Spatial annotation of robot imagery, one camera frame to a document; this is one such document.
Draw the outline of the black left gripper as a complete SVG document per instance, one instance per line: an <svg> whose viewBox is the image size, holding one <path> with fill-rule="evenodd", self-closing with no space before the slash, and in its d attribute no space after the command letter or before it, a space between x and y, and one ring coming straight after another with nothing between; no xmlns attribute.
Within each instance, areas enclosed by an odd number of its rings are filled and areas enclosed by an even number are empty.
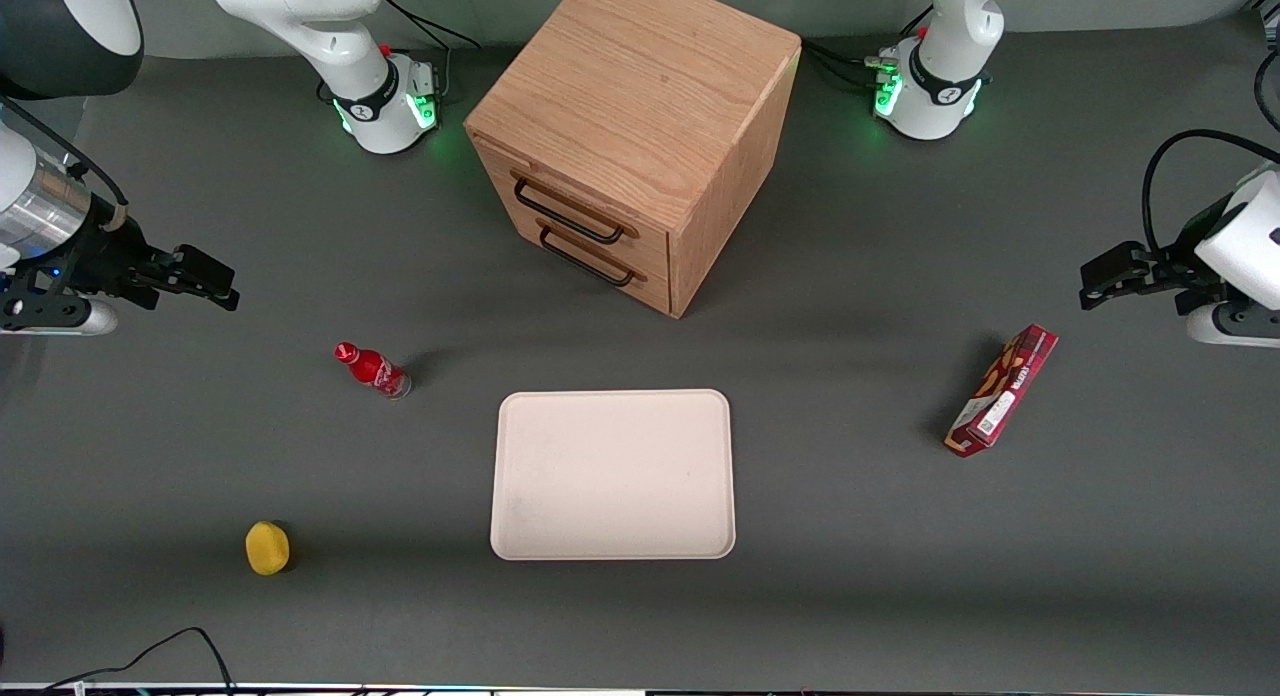
<svg viewBox="0 0 1280 696"><path fill-rule="evenodd" d="M1155 285L1160 290L1178 290L1174 303L1180 316L1189 316L1201 307L1244 301L1242 290L1229 285L1225 278L1196 255L1197 246L1228 221L1231 214L1228 209L1230 200L1225 194L1210 203L1185 223L1175 241L1162 246L1155 234L1151 198L1143 198L1143 232L1151 255L1156 258ZM1138 241L1124 241L1088 260L1079 269L1080 310L1096 310L1107 301L1124 296L1146 296L1152 266L1149 251Z"/></svg>

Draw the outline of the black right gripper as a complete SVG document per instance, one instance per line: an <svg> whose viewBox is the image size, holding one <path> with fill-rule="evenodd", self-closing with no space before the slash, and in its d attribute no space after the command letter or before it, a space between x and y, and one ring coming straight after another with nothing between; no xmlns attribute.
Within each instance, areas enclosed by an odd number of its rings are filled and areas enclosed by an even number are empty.
<svg viewBox="0 0 1280 696"><path fill-rule="evenodd" d="M238 310L241 296L233 289L236 273L220 260L191 244L173 255L154 248L134 219L128 217L115 232L88 225L61 264L55 278L56 296L108 296L124 299L142 310L155 310L161 292L196 296L228 312Z"/></svg>

